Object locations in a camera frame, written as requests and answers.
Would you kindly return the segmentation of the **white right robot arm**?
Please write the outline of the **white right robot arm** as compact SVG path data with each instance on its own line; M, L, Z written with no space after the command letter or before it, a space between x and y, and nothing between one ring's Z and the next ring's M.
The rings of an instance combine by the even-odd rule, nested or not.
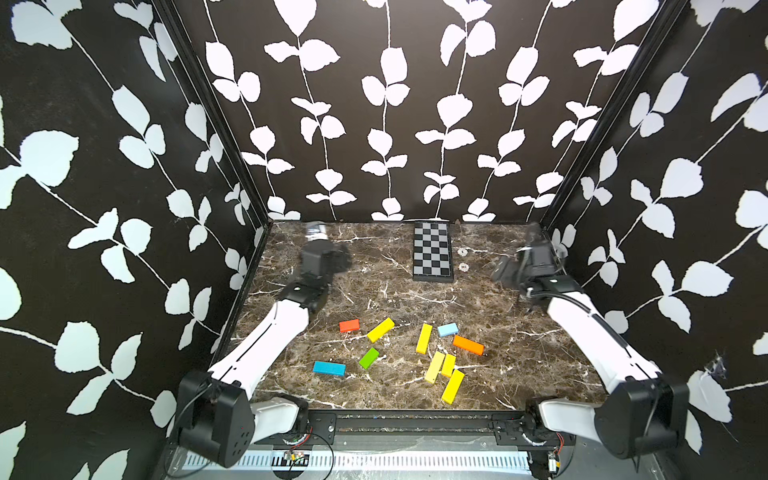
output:
M601 404L558 398L530 401L527 416L534 432L590 439L619 459L684 443L687 385L663 374L608 324L566 273L563 259L538 224L528 226L522 246L501 258L492 279L555 321L577 344L607 392Z

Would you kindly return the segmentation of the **light blue short block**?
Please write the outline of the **light blue short block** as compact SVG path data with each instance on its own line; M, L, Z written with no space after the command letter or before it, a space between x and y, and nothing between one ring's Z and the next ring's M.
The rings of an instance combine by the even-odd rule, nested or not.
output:
M443 338L453 336L459 333L458 325L455 322L444 324L438 327L438 335Z

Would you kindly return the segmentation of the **teal long block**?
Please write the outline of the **teal long block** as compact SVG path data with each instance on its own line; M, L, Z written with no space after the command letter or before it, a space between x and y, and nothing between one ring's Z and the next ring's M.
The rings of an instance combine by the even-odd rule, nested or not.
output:
M346 373L346 365L341 363L315 361L312 371L321 375L343 377Z

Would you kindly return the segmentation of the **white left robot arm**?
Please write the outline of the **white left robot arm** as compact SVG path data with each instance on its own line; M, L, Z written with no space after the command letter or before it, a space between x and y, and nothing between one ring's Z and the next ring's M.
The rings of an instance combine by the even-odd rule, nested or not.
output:
M330 241L323 223L308 223L306 237L297 275L259 325L208 370L181 380L172 446L229 468L251 444L274 435L289 435L291 447L310 439L306 401L287 394L251 400L273 363L323 308L334 276L351 266L347 247Z

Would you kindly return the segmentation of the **yellow long block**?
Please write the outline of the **yellow long block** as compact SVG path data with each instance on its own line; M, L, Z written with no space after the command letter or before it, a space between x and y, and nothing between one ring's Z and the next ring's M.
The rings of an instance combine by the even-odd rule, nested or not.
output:
M394 327L395 327L395 322L391 318L386 318L384 321L382 321L376 327L374 327L366 335L366 337L371 343L375 343L379 339L381 339L385 334L387 334L390 330L392 330Z

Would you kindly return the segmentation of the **orange long block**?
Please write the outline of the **orange long block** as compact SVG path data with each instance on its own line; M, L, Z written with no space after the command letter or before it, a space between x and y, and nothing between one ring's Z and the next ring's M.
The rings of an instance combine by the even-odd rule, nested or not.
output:
M478 342L469 340L467 338L464 338L462 336L454 335L452 344L454 347L458 349L473 353L475 355L478 355L478 356L484 355L484 351L485 351L484 345Z

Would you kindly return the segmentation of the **red short block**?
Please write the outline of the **red short block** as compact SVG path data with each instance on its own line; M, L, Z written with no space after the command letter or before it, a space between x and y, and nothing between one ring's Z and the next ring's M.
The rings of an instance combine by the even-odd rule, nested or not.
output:
M339 323L339 331L348 333L360 330L360 321L358 319L342 321Z

